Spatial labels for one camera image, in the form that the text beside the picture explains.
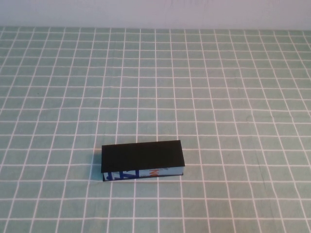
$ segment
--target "rectangular box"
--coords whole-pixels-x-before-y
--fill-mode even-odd
[[[180,140],[102,146],[103,181],[183,175]]]

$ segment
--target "grid pattern tablecloth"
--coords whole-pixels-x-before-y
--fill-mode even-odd
[[[0,232],[308,233],[310,114],[311,32],[0,27]],[[184,176],[101,182],[175,139]]]

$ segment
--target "white grid line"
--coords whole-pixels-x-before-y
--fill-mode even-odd
[[[75,139],[76,139],[76,136],[74,136],[74,140],[73,140],[73,143],[72,143],[72,148],[74,147],[74,143],[75,143]],[[70,154],[70,159],[69,159],[69,165],[68,165],[68,168],[67,168],[67,172],[66,172],[66,177],[65,177],[65,185],[64,185],[64,190],[63,190],[63,194],[62,194],[62,200],[61,200],[61,203],[60,203],[60,208],[59,208],[59,212],[58,212],[58,218],[57,218],[57,223],[56,223],[56,228],[55,228],[55,233],[57,233],[58,231],[58,227],[59,227],[59,221],[60,221],[60,218],[61,218],[61,211],[62,211],[62,206],[63,206],[63,198],[65,197],[65,190],[66,190],[66,184],[67,184],[67,178],[68,178],[68,174],[69,174],[69,169],[70,169],[70,164],[71,164],[71,159],[72,159],[72,153],[73,151],[71,151],[71,154]]]
[[[281,221],[283,230],[286,232],[289,230],[286,228],[286,221],[303,220],[306,223],[305,227],[311,231],[311,218],[308,217],[304,205],[306,201],[311,201],[311,197],[306,195],[305,190],[301,189],[302,186],[307,187],[311,184],[311,180],[309,180],[310,178],[308,177],[309,174],[311,174],[311,147],[307,143],[308,141],[311,141],[311,135],[306,130],[311,125],[311,97],[308,95],[308,91],[311,91],[311,50],[309,50],[311,49],[311,44],[309,43],[311,41],[311,33],[259,30],[108,29],[102,31],[101,29],[92,29],[93,32],[90,32],[84,28],[44,29],[3,27],[1,29],[0,42],[2,42],[2,44],[0,46],[2,47],[0,48],[0,53],[2,55],[0,55],[0,59],[2,65],[0,66],[0,73],[3,69],[12,69],[12,72],[3,72],[3,74],[0,75],[0,125],[4,126],[4,131],[2,132],[2,130],[0,130],[0,141],[1,139],[4,139],[4,141],[9,140],[8,143],[4,143],[5,146],[1,146],[0,142],[0,185],[9,185],[10,183],[16,185],[14,195],[11,197],[0,196],[0,201],[11,201],[8,216],[0,218],[0,220],[5,221],[5,231],[8,231],[8,224],[11,220],[16,220],[17,224],[20,220],[30,221],[29,232],[33,230],[35,221],[56,220],[57,225],[55,232],[58,232],[59,222],[61,220],[79,220],[82,222],[81,232],[84,232],[85,221],[91,219],[106,220],[107,233],[111,231],[109,230],[109,223],[112,219],[120,221],[131,220],[132,233],[135,233],[135,231],[138,230],[135,229],[136,219],[156,220],[158,233],[163,230],[160,229],[160,223],[165,219],[180,220],[183,224],[183,232],[186,230],[185,220],[197,219],[207,221],[209,232],[212,231],[210,226],[210,221],[212,220],[232,221],[235,232],[239,231],[238,228],[235,229],[236,220],[256,220],[260,233],[263,231],[263,221]],[[247,48],[240,49],[238,46],[247,46]],[[226,57],[227,54],[234,56],[233,58]],[[36,65],[32,66],[24,64],[26,59],[30,59],[32,62],[36,63]],[[63,61],[66,60],[66,62],[70,62],[71,66],[60,63],[62,59]],[[42,63],[47,60],[51,62],[51,65]],[[102,62],[103,64],[93,65],[93,61]],[[150,65],[150,63],[149,65],[146,65],[143,62],[152,62],[152,65]],[[227,65],[227,63],[231,62],[235,63],[233,67]],[[268,65],[263,65],[262,67],[258,66],[258,64],[261,64],[262,62],[267,62]],[[280,68],[278,68],[279,62],[283,64]],[[35,68],[35,71],[32,75],[23,75],[19,73],[20,68]],[[52,71],[49,71],[49,75],[46,74],[39,76],[36,74],[37,68],[52,69]],[[61,73],[54,73],[54,70],[57,68],[68,69],[69,74],[67,75],[66,73],[63,73],[63,75],[60,75]],[[83,69],[86,74],[73,73],[73,70],[76,68]],[[90,70],[93,68],[102,69],[103,75],[96,73],[94,73],[95,75],[90,75]],[[109,74],[109,71],[117,71],[120,73]],[[143,72],[148,71],[154,72],[155,77],[141,76]],[[204,72],[208,77],[202,77],[202,74],[197,75],[195,72]],[[231,77],[230,72],[236,72],[236,77]],[[248,72],[255,73],[255,76],[257,77],[252,77]],[[94,77],[97,81],[89,84],[88,81],[91,80],[90,77]],[[35,82],[35,80],[39,81],[41,78],[46,81],[44,83]],[[80,79],[80,83],[76,83],[75,78]],[[32,94],[36,88],[42,92],[41,96]],[[69,91],[81,92],[82,88],[83,94],[80,97],[71,97],[69,94]],[[54,93],[55,91],[63,92],[63,94]],[[136,94],[129,95],[127,91],[135,91]],[[148,93],[152,92],[153,95],[145,98],[141,95],[144,91]],[[200,96],[202,91],[208,91],[209,96]],[[275,93],[278,92],[280,93],[280,96],[273,96],[273,98],[270,96],[270,98],[268,98],[268,91],[275,91]],[[78,105],[76,107],[68,106],[67,104],[65,105],[65,101],[68,100],[75,101]],[[85,100],[94,101],[94,103],[96,103],[90,105],[85,102]],[[20,101],[22,105],[11,105],[11,101]],[[26,106],[26,101],[42,101],[41,108]],[[49,106],[46,105],[49,101],[58,104],[61,102],[61,105],[60,107],[49,108]],[[118,101],[118,104],[114,103],[114,105],[109,105],[108,101]],[[187,101],[192,101],[191,105],[193,105],[193,107],[183,104]],[[208,105],[201,105],[200,103],[202,101],[208,102]],[[240,103],[245,101],[248,103],[248,106],[241,107]],[[272,105],[272,102],[282,104],[284,107],[282,109],[276,109],[276,107]],[[72,119],[66,121],[61,118],[64,109],[77,111],[78,115],[74,114],[72,115]],[[97,120],[87,120],[86,118],[80,120],[80,117],[82,117],[80,116],[81,109],[84,111],[90,110],[98,112]],[[117,119],[107,119],[104,115],[101,115],[101,110],[107,109],[116,112]],[[123,117],[120,116],[121,110],[135,111],[137,114],[136,118],[129,119],[129,121],[121,121],[120,117]],[[154,120],[140,120],[141,110],[150,111],[150,114],[153,114]],[[52,118],[43,119],[41,118],[41,113],[43,111],[51,111],[58,117],[57,119],[54,117],[55,120]],[[17,114],[15,119],[7,117],[11,113]],[[31,119],[23,118],[23,113],[33,113],[34,116],[31,116]],[[160,117],[166,117],[166,114],[171,114],[170,118],[167,118],[166,120],[165,118],[160,119]],[[142,122],[155,124],[155,132],[140,133],[139,131],[142,129],[140,123]],[[24,132],[19,130],[17,132],[17,125],[19,127],[20,123],[24,125],[33,125],[34,129],[25,130]],[[47,132],[46,134],[38,134],[39,132],[37,132],[36,129],[39,123],[48,123],[55,128],[50,130],[51,133]],[[59,123],[75,123],[75,133],[65,134],[59,132]],[[80,130],[78,131],[80,123],[96,125],[96,129],[86,133]],[[105,124],[106,128],[104,130],[108,129],[110,126],[113,127],[113,130],[110,130],[109,132],[101,131],[101,133],[99,133],[98,127],[100,123]],[[136,131],[133,131],[133,133],[118,132],[120,130],[120,123],[122,123],[122,126],[126,126],[126,124],[135,124]],[[172,134],[159,134],[160,127],[163,127],[165,123],[169,123],[172,127],[176,127],[176,132],[173,132]],[[216,132],[199,133],[199,124],[201,123],[214,126]],[[225,127],[226,125],[232,126],[235,129],[235,132],[220,132],[219,127]],[[240,132],[241,128],[245,128],[248,125],[254,128],[255,131]],[[180,133],[184,126],[195,127],[196,132],[185,131],[184,133]],[[287,127],[291,127],[293,131],[288,131]],[[269,128],[273,129],[273,132],[269,132],[267,130]],[[74,142],[72,147],[53,148],[54,140],[59,136],[73,138]],[[92,138],[92,140],[94,140],[94,145],[85,145],[85,148],[81,149],[75,148],[74,144],[76,138],[80,136]],[[91,187],[92,184],[100,184],[102,182],[92,180],[93,172],[100,168],[99,162],[95,162],[94,158],[94,155],[101,151],[100,148],[95,148],[99,136],[103,137],[104,141],[107,138],[109,142],[114,138],[115,143],[123,142],[124,140],[139,142],[151,140],[151,138],[154,138],[157,141],[163,139],[181,139],[182,143],[186,140],[197,141],[198,145],[194,147],[191,145],[189,147],[184,145],[183,152],[184,154],[186,153],[186,168],[192,169],[195,172],[199,172],[197,169],[200,169],[200,172],[197,177],[191,176],[189,178],[187,177],[188,174],[185,174],[186,176],[183,177],[172,177],[169,179],[156,178],[118,181],[119,183],[128,182],[134,185],[133,197],[114,197],[114,193],[112,192],[113,185],[115,184],[114,182],[108,184],[110,185],[110,190],[107,191],[104,197],[89,197],[89,187]],[[15,137],[25,137],[25,139],[30,140],[30,143],[25,145],[25,148],[14,148],[17,147],[12,144],[12,140],[15,139]],[[49,140],[52,139],[52,142],[51,144],[43,146],[45,148],[32,148],[33,139],[35,137],[46,137]],[[201,148],[202,145],[199,143],[201,137],[205,137],[207,140],[214,140],[217,138],[218,148],[216,149],[213,146],[211,146],[211,148]],[[235,145],[236,147],[234,147],[234,149],[222,148],[223,144],[220,140],[229,140],[231,138],[238,142],[239,148],[237,145]],[[267,149],[269,147],[263,144],[263,140],[270,139],[279,141],[280,146],[275,147],[275,149]],[[287,146],[284,148],[285,145],[282,144],[282,141],[286,139],[297,140],[297,142],[299,142],[299,147],[291,148]],[[259,145],[256,145],[253,149],[249,149],[242,143],[242,140],[251,140],[254,144],[258,141]],[[51,160],[52,152],[69,153],[69,151],[69,162],[60,161],[60,164],[56,164]],[[92,151],[93,154],[90,157],[91,161],[73,161],[73,153],[80,151],[88,153]],[[15,152],[23,153],[25,155],[25,157],[21,158],[22,161],[19,164],[14,161],[14,157],[10,157],[10,155]],[[47,155],[47,160],[43,159],[39,163],[31,161],[28,159],[31,152],[43,152]],[[206,154],[208,155],[209,153],[215,152],[217,152],[217,160],[213,161],[213,158],[210,158],[203,161],[203,158],[206,159]],[[238,153],[240,160],[225,160],[225,153],[228,154],[231,152]],[[83,167],[87,169],[87,172],[89,172],[88,178],[81,179],[80,177],[77,177],[78,179],[68,179],[69,169],[71,167]],[[26,168],[43,169],[43,175],[37,180],[34,180],[33,178],[27,180],[29,178],[23,177],[24,169]],[[59,179],[51,177],[49,180],[48,177],[46,177],[48,169],[63,168],[67,168],[66,177],[59,177]],[[218,178],[204,176],[204,171],[210,168],[222,168],[222,172],[225,176]],[[231,178],[228,180],[228,174],[226,172],[232,168],[245,169],[245,177],[241,180],[231,180]],[[256,168],[261,170],[262,179],[258,180],[257,178],[250,177],[250,172]],[[18,178],[7,177],[4,172],[1,172],[2,170],[9,169],[21,169]],[[275,171],[278,169],[286,169],[288,171],[288,177],[274,177],[276,175]],[[306,171],[304,177],[301,176],[302,173],[299,173],[299,170]],[[42,198],[41,193],[43,184],[49,185],[55,182],[65,184],[65,187],[63,187],[62,190],[62,197]],[[65,197],[66,184],[69,182],[87,183],[86,196],[79,198]],[[33,195],[31,198],[21,198],[19,193],[22,190],[19,188],[19,184],[25,185],[28,183],[38,185],[38,194]],[[150,198],[137,197],[136,188],[138,183],[156,184],[156,195]],[[159,191],[159,187],[162,183],[177,183],[180,185],[180,194],[178,193],[178,197],[162,197]],[[198,186],[203,185],[204,190],[202,190],[199,197],[194,198],[183,196],[183,191],[186,191],[183,190],[183,186],[190,183]],[[227,197],[208,197],[207,191],[209,190],[206,190],[206,185],[210,183],[221,183],[222,185],[226,185]],[[239,184],[249,184],[250,193],[247,198],[239,198],[239,196],[233,198],[230,196],[231,190],[229,190],[229,187]],[[267,184],[272,188],[270,191],[271,197],[265,197],[262,196],[262,194],[261,196],[257,196],[254,189],[255,185],[263,185],[266,187]],[[277,189],[280,185],[293,187],[295,196],[289,196],[286,198],[280,196],[280,190]],[[48,200],[61,202],[58,217],[37,217],[39,201]],[[62,204],[65,200],[84,201],[84,208],[81,210],[83,211],[83,217],[62,217]],[[88,200],[108,201],[108,216],[87,217],[86,210]],[[112,200],[133,200],[133,216],[112,217]],[[157,200],[157,216],[136,217],[136,200]],[[182,203],[182,216],[160,217],[160,200],[179,200]],[[185,217],[185,212],[188,211],[187,209],[184,209],[183,202],[185,200],[204,201],[207,217]],[[213,200],[227,201],[230,205],[231,217],[210,217],[210,211],[213,210],[208,209],[208,202]],[[255,211],[254,216],[234,217],[234,210],[231,206],[233,200],[244,200],[249,203],[252,202]],[[274,218],[259,217],[258,203],[263,200],[275,201],[278,208],[277,212],[279,212],[280,215]],[[34,212],[30,213],[30,215],[28,215],[29,217],[19,218],[12,215],[15,201],[34,202]],[[281,206],[280,201],[282,201],[283,205],[284,201],[294,201],[297,203],[297,207],[301,208],[301,213],[298,213],[300,214],[300,217],[284,217],[284,212],[281,212],[281,207],[283,210],[285,206]]]

